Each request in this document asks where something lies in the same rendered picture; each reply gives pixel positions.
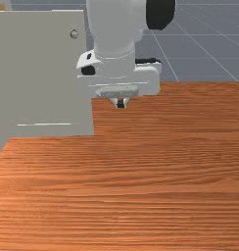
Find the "pale grey cabinet door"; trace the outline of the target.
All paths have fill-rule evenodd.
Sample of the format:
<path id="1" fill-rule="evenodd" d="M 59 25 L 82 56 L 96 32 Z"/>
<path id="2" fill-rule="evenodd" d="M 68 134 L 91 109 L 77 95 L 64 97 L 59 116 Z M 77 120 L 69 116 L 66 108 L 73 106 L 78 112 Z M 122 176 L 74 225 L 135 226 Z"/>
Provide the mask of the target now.
<path id="1" fill-rule="evenodd" d="M 11 137 L 94 133 L 81 10 L 0 12 L 0 125 Z"/>

